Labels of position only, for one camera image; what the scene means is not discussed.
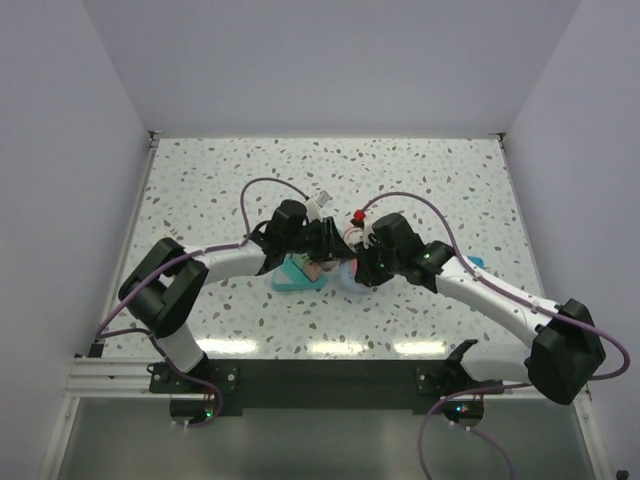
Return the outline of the blue round power strip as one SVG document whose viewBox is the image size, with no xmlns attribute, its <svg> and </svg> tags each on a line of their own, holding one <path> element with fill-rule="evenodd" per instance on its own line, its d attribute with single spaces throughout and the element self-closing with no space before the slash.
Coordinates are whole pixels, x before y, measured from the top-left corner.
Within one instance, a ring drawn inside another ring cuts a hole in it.
<svg viewBox="0 0 640 480">
<path fill-rule="evenodd" d="M 354 266 L 354 270 L 355 270 L 355 275 L 357 272 L 357 265 L 353 262 L 343 262 L 343 263 L 351 263 Z M 372 287 L 368 287 L 364 284 L 361 284 L 359 282 L 356 281 L 355 279 L 355 275 L 353 278 L 346 278 L 344 277 L 341 272 L 340 272 L 340 266 L 339 266 L 339 276 L 340 276 L 340 280 L 342 282 L 342 285 L 344 286 L 344 288 L 352 293 L 357 293 L 357 294 L 365 294 L 365 293 L 370 293 L 372 291 Z"/>
</svg>

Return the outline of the blue square plug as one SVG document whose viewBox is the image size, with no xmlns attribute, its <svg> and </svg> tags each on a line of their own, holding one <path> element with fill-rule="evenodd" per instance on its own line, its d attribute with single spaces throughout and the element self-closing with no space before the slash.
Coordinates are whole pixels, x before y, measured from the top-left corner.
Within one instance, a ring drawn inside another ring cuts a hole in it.
<svg viewBox="0 0 640 480">
<path fill-rule="evenodd" d="M 477 257 L 477 256 L 468 256 L 468 259 L 477 267 L 481 268 L 481 269 L 485 269 L 486 265 L 484 260 L 481 257 Z"/>
</svg>

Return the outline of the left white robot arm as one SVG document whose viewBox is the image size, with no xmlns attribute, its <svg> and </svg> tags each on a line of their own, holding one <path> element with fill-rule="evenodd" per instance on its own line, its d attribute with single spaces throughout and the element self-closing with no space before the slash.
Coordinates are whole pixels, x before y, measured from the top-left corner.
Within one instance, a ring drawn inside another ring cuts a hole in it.
<svg viewBox="0 0 640 480">
<path fill-rule="evenodd" d="M 207 356 L 187 325 L 204 286 L 265 275 L 293 254 L 320 265 L 355 257 L 334 219 L 312 214 L 309 207 L 309 203 L 282 201 L 272 217 L 238 245 L 189 253 L 175 240 L 161 239 L 121 285 L 118 299 L 150 331 L 151 339 L 174 365 L 171 378 L 183 391 L 200 390 L 208 376 Z"/>
</svg>

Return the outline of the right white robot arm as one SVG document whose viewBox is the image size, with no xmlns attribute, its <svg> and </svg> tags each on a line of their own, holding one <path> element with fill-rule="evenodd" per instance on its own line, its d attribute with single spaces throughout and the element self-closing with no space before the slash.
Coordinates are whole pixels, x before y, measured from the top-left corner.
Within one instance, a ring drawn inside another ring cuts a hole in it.
<svg viewBox="0 0 640 480">
<path fill-rule="evenodd" d="M 478 383 L 522 382 L 547 399 L 569 405 L 606 358 L 589 309 L 523 292 L 459 257 L 442 241 L 425 243 L 399 213 L 357 211 L 352 245 L 354 280 L 378 287 L 395 277 L 463 303 L 514 335 L 521 347 L 461 354 L 445 369 L 448 386 L 469 392 Z"/>
</svg>

